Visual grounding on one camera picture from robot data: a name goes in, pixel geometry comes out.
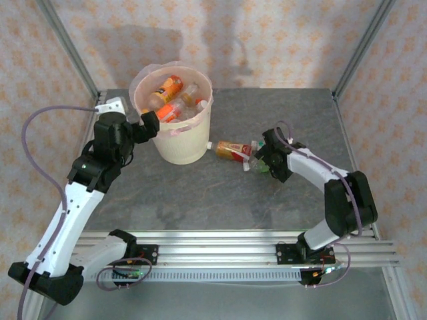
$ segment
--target plastic bag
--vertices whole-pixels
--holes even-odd
[[[182,61],[172,61],[169,63],[166,63],[164,65],[160,65],[160,64],[153,64],[153,65],[148,65],[146,67],[144,67],[135,77],[135,79],[132,80],[130,86],[129,86],[129,98],[130,101],[132,103],[133,108],[137,109],[137,106],[135,105],[135,93],[137,90],[138,85],[141,83],[141,81],[147,77],[150,73],[153,73],[154,71],[157,71],[159,69],[163,69],[165,67],[187,67],[187,68],[191,68],[196,70],[193,66],[189,65],[188,63],[184,63]],[[208,81],[209,81],[209,85],[212,88],[212,83],[210,81],[210,79],[204,75],[203,73],[201,73]],[[159,78],[158,79],[158,87],[166,80],[167,77],[165,78]],[[188,131],[194,127],[197,127],[202,121],[203,118],[206,116],[206,113],[210,112],[210,108],[209,111],[208,110],[203,110],[202,112],[198,113],[195,117],[182,121],[182,123],[168,123],[168,124],[161,124],[161,127],[165,128],[167,127],[167,129],[162,129],[161,128],[161,132],[159,132],[158,137],[171,137],[171,136],[176,136],[179,135],[181,132],[184,131]]]

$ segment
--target gray table surface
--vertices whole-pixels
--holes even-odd
[[[127,97],[111,90],[107,98]],[[210,140],[250,143],[286,119],[294,139],[350,170],[344,136],[327,89],[216,89]],[[86,230],[309,229],[324,218],[324,198],[299,175],[282,184],[269,174],[207,153],[190,165],[163,160],[152,141],[114,181]]]

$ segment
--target orange bottle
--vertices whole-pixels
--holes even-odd
[[[153,111],[159,110],[166,103],[172,101],[181,91],[182,87],[183,83],[181,78],[176,75],[171,75],[159,89],[148,96],[148,109]]]
[[[199,90],[199,86],[195,83],[189,85],[187,89],[171,103],[167,103],[155,114],[160,122],[170,122],[178,118],[186,107],[195,105],[195,96]]]

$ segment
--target bottle cap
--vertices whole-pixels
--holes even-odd
[[[195,106],[199,112],[202,112],[207,107],[207,101],[203,99],[197,99]]]
[[[249,171],[251,168],[249,166],[249,162],[244,161],[243,162],[243,171]]]
[[[264,142],[260,141],[258,142],[257,150],[261,150],[261,148],[265,145]]]

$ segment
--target cable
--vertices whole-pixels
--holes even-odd
[[[44,246],[44,248],[41,250],[39,256],[37,257],[38,261],[36,263],[34,263],[33,268],[31,268],[31,270],[28,274],[28,277],[25,280],[24,288],[22,290],[21,298],[19,299],[19,304],[18,304],[18,314],[17,314],[18,320],[22,320],[22,313],[23,313],[23,306],[24,306],[25,297],[27,295],[29,284],[30,284],[30,282],[34,276],[34,273],[37,270],[37,268],[39,267],[43,258],[46,256],[46,253],[48,252],[48,250],[52,246],[53,242],[56,240],[56,238],[57,238],[57,236],[58,236],[58,234],[59,234],[59,232],[60,232],[60,230],[64,224],[65,218],[67,216],[67,196],[65,195],[64,190],[62,190],[62,188],[58,184],[58,182],[56,182],[56,180],[54,180],[54,178],[52,178],[49,174],[47,174],[46,171],[44,171],[42,168],[40,168],[40,166],[35,162],[33,156],[30,154],[29,149],[28,149],[28,145],[27,145],[27,129],[28,129],[30,122],[39,114],[46,112],[46,111],[50,111],[50,110],[60,110],[60,109],[97,112],[97,109],[90,109],[90,108],[84,108],[84,107],[72,107],[72,106],[68,106],[68,105],[54,105],[51,107],[46,107],[46,108],[42,108],[40,110],[37,110],[36,112],[34,112],[32,115],[30,115],[28,117],[28,119],[24,122],[24,124],[22,126],[21,143],[22,143],[22,147],[23,147],[24,152],[25,152],[25,156],[27,157],[30,164],[34,167],[34,169],[38,173],[40,173],[44,178],[46,178],[46,180],[48,180],[48,182],[52,183],[52,185],[58,190],[59,195],[61,196],[62,214],[59,218],[59,222],[58,222],[54,232],[52,233],[52,236],[47,241],[46,245]],[[48,317],[50,317],[52,313],[53,312],[51,310],[48,314]]]
[[[153,264],[151,263],[151,261],[150,260],[148,260],[148,259],[146,259],[146,258],[128,258],[128,259],[119,259],[119,260],[116,260],[116,261],[113,261],[111,264],[112,265],[114,265],[115,263],[119,263],[119,262],[126,262],[126,261],[145,261],[146,263],[148,263],[148,265],[149,265],[149,270],[148,270],[148,272],[141,278],[141,279],[138,279],[138,281],[135,281],[134,283],[132,283],[132,284],[127,284],[126,285],[126,288],[130,288],[130,287],[135,287],[136,285],[139,285],[146,277],[148,277],[148,275],[151,273],[151,270],[153,269]],[[118,287],[110,287],[110,288],[107,288],[107,287],[104,287],[103,285],[101,285],[101,282],[99,281],[99,277],[101,276],[101,274],[104,272],[104,271],[107,271],[107,270],[118,270],[118,271],[129,271],[129,269],[127,269],[127,268],[116,268],[116,267],[105,267],[105,268],[103,268],[98,274],[97,274],[97,276],[96,276],[96,285],[98,286],[98,288],[100,288],[101,290],[104,290],[104,291],[115,291],[115,290],[120,290],[120,288],[122,287],[121,285],[119,285]]]
[[[131,159],[130,159],[127,163],[124,163],[124,164],[121,166],[121,168],[127,167],[128,165],[130,165],[130,164],[132,163],[132,161],[133,161],[133,150],[132,150],[132,152],[131,152]]]
[[[332,258],[333,259],[334,257],[331,255],[323,255],[322,256],[322,271],[324,271],[324,267],[325,267],[325,262],[326,262],[325,258]]]
[[[139,255],[139,257],[138,257],[138,258],[142,258],[144,255],[145,255],[145,253],[143,252],[141,255]],[[132,268],[133,268],[133,267],[135,267],[136,261],[137,261],[137,260],[135,260],[135,261],[132,263]],[[136,270],[136,269],[126,269],[126,271],[137,271],[137,270]],[[119,271],[116,271],[115,269],[113,270],[113,273],[114,273],[114,274],[116,274],[116,275],[119,275],[119,276],[121,276],[121,277],[129,278],[129,274],[121,273],[121,272],[119,272]]]
[[[360,237],[362,235],[363,232],[363,227],[362,227],[362,220],[360,218],[360,212],[359,212],[359,208],[358,205],[356,203],[356,199],[354,198],[354,194],[350,188],[350,186],[348,185],[348,182],[344,179],[344,177],[337,171],[334,170],[334,168],[332,168],[327,162],[323,161],[320,158],[317,157],[313,157],[312,155],[308,155],[307,153],[300,151],[294,147],[292,147],[288,142],[286,142],[284,139],[282,139],[282,137],[280,137],[279,132],[278,132],[278,125],[280,123],[285,124],[288,127],[288,131],[290,134],[290,139],[292,139],[291,136],[291,129],[290,126],[285,122],[285,121],[279,121],[277,122],[276,126],[274,127],[274,133],[276,134],[276,137],[278,138],[278,140],[285,145],[287,148],[291,149],[293,152],[296,152],[299,155],[302,155],[303,157],[306,157],[308,159],[311,159],[317,163],[319,163],[320,165],[322,165],[323,167],[325,167],[326,169],[330,170],[334,175],[336,175],[338,178],[340,178],[342,184],[344,185],[344,187],[346,188],[347,194],[350,197],[350,200],[352,202],[352,206],[353,206],[353,210],[354,210],[354,215],[356,216],[356,222],[358,225],[358,234],[357,236]]]
[[[341,247],[343,247],[346,250],[347,257],[348,257],[346,270],[342,273],[342,275],[340,275],[337,279],[335,279],[331,282],[323,283],[321,285],[306,285],[305,286],[306,288],[315,289],[318,287],[327,287],[329,285],[333,285],[333,284],[337,283],[338,281],[342,280],[347,275],[348,271],[350,270],[350,265],[352,264],[352,256],[350,255],[350,250],[348,250],[347,246],[343,245],[342,243],[337,242],[337,243],[335,243],[335,245],[340,245]]]

